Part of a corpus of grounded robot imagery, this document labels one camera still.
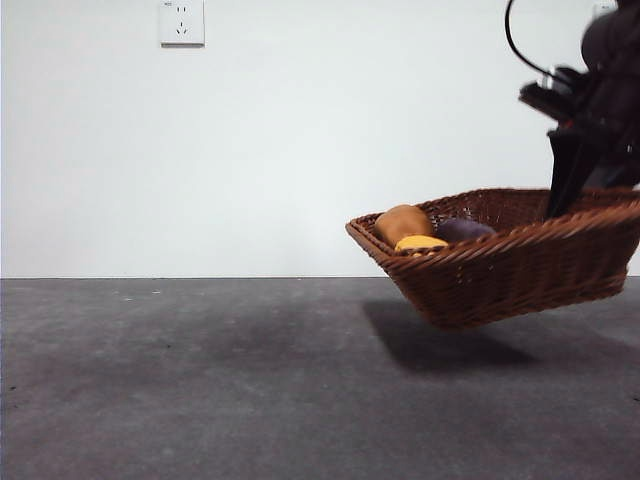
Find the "basket rim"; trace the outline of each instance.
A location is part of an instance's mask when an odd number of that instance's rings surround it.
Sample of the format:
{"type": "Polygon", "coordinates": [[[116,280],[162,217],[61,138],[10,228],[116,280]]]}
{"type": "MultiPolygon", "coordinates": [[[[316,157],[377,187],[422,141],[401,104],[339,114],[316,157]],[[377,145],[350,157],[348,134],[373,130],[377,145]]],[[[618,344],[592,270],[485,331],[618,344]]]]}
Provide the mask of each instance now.
{"type": "MultiPolygon", "coordinates": [[[[421,202],[415,204],[415,206],[422,207],[430,203],[456,200],[465,196],[483,193],[531,195],[546,194],[549,193],[549,189],[483,188],[421,202]]],[[[395,252],[393,248],[369,233],[362,225],[364,222],[369,222],[382,215],[382,212],[355,218],[347,223],[346,228],[360,246],[367,250],[383,266],[388,262],[395,263],[398,261],[406,261],[410,264],[432,263],[435,265],[455,260],[470,260],[520,246],[538,244],[552,239],[568,238],[593,230],[603,230],[614,225],[631,223],[640,219],[640,191],[586,189],[583,195],[616,197],[620,196],[621,193],[627,194],[629,199],[622,200],[619,205],[569,213],[551,220],[533,222],[511,230],[499,231],[495,234],[487,234],[475,239],[451,243],[445,247],[417,248],[395,252]]]]}

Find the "brown wicker basket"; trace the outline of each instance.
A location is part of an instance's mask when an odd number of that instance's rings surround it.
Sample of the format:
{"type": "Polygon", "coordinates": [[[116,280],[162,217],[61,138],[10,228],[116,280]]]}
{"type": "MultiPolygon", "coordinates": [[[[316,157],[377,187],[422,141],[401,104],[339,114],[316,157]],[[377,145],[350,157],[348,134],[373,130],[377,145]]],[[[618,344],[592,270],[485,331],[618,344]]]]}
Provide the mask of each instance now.
{"type": "Polygon", "coordinates": [[[476,190],[417,205],[434,226],[466,218],[498,232],[444,248],[394,252],[373,233],[380,213],[352,220],[347,231],[445,330],[621,292],[640,239],[640,191],[586,191],[569,214],[543,222],[548,197],[548,190],[476,190]]]}

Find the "purple object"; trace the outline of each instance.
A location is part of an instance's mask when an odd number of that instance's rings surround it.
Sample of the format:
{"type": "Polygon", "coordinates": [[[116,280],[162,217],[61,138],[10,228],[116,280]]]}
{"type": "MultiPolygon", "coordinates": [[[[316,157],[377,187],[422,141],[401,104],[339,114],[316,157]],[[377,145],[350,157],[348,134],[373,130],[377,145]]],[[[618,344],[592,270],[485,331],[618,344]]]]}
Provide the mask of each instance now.
{"type": "Polygon", "coordinates": [[[496,231],[493,228],[482,223],[461,218],[451,218],[438,227],[436,236],[445,242],[453,243],[495,233],[496,231]]]}

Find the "black cable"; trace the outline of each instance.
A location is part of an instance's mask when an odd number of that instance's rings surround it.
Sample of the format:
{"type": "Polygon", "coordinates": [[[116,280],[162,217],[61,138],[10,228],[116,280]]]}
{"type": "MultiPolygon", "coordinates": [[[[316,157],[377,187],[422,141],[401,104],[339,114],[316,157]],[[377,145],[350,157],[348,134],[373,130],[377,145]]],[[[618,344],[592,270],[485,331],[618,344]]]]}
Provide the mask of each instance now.
{"type": "Polygon", "coordinates": [[[505,15],[504,15],[504,29],[505,29],[505,32],[507,34],[507,42],[509,42],[509,46],[511,47],[511,50],[513,51],[513,53],[516,54],[516,56],[520,60],[522,60],[524,63],[526,63],[528,66],[530,66],[534,70],[542,73],[543,75],[547,75],[548,77],[551,77],[554,80],[557,80],[558,82],[564,83],[565,85],[570,87],[571,85],[569,84],[569,82],[567,82],[566,80],[558,77],[557,75],[554,75],[549,70],[545,70],[544,68],[536,65],[531,60],[529,60],[527,57],[525,57],[520,52],[520,50],[518,50],[518,47],[516,47],[516,44],[513,42],[513,37],[511,36],[511,8],[513,7],[513,2],[514,1],[515,0],[509,0],[509,3],[507,3],[507,11],[505,12],[505,15]]]}

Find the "concrete floor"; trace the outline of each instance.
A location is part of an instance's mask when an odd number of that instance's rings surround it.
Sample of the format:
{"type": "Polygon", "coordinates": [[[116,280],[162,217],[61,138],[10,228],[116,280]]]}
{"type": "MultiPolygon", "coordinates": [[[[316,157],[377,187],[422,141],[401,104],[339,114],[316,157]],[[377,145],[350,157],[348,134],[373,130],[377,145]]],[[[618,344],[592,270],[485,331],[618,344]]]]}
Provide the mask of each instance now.
{"type": "Polygon", "coordinates": [[[640,478],[640,279],[462,334],[386,279],[2,286],[4,480],[640,478]]]}

